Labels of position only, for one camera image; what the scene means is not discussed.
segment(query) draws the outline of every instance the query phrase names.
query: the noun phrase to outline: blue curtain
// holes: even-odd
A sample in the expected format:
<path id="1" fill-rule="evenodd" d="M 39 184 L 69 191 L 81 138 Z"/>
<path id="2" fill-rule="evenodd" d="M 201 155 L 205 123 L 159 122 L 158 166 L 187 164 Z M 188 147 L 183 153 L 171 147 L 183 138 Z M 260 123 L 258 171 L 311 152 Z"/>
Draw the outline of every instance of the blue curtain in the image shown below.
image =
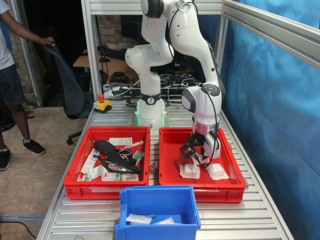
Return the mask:
<path id="1" fill-rule="evenodd" d="M 241 0 L 319 27 L 320 1 Z M 229 22 L 222 106 L 296 240 L 320 239 L 320 71 Z"/>

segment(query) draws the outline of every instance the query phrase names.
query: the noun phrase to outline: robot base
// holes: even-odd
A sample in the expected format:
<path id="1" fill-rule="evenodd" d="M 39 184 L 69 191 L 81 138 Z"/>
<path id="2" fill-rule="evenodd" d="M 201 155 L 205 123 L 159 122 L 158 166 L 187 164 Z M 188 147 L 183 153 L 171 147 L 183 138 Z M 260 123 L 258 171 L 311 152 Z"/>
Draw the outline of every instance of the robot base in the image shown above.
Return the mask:
<path id="1" fill-rule="evenodd" d="M 148 105 L 140 99 L 137 103 L 132 125 L 146 126 L 156 130 L 169 127 L 169 118 L 164 101 L 160 99 L 154 105 Z"/>

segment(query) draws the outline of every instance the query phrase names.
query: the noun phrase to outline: black shoe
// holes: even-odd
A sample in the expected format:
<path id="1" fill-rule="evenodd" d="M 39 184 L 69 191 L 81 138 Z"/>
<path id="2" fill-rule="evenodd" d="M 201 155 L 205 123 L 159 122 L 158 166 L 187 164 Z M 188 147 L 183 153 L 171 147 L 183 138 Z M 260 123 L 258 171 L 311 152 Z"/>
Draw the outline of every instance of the black shoe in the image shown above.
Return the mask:
<path id="1" fill-rule="evenodd" d="M 46 152 L 46 150 L 36 141 L 33 141 L 32 139 L 29 140 L 29 142 L 23 142 L 23 148 L 26 150 L 30 150 L 33 152 L 35 155 L 41 155 Z"/>
<path id="2" fill-rule="evenodd" d="M 10 150 L 0 151 L 0 171 L 6 170 L 9 167 L 10 158 L 11 158 Z"/>

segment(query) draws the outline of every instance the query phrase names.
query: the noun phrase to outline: person's arm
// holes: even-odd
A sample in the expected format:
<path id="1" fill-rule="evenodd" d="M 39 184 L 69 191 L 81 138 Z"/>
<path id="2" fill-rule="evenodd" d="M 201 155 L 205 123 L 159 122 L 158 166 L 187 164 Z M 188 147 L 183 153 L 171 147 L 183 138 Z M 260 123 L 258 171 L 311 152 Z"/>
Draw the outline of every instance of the person's arm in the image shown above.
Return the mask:
<path id="1" fill-rule="evenodd" d="M 31 40 L 41 45 L 51 45 L 55 46 L 55 40 L 52 36 L 50 37 L 39 37 L 38 35 L 32 33 L 20 23 L 18 23 L 9 13 L 9 11 L 5 11 L 4 13 L 0 14 L 0 19 L 7 26 L 8 29 L 11 30 L 14 34 L 18 35 L 19 37 L 27 40 Z"/>

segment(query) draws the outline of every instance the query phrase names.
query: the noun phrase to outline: wooden desk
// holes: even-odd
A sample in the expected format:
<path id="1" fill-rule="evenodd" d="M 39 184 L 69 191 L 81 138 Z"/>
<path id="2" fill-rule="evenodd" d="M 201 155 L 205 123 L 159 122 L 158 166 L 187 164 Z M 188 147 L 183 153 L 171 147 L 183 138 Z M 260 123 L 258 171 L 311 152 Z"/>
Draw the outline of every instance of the wooden desk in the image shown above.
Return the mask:
<path id="1" fill-rule="evenodd" d="M 97 52 L 98 52 L 98 58 L 100 59 L 101 58 L 100 51 L 97 51 Z M 139 79 L 138 74 L 131 67 L 127 65 L 126 61 L 119 60 L 112 57 L 107 57 L 107 58 L 110 59 L 110 61 L 107 62 L 110 76 L 114 72 L 123 72 L 123 73 L 127 72 L 125 75 L 128 76 L 130 79 L 134 79 L 134 82 L 136 82 Z M 104 64 L 103 71 L 107 73 L 106 64 L 105 63 L 103 64 Z M 90 68 L 89 57 L 79 56 L 78 59 L 73 64 L 73 66 L 80 67 L 80 68 Z M 102 71 L 102 62 L 99 62 L 99 70 Z"/>

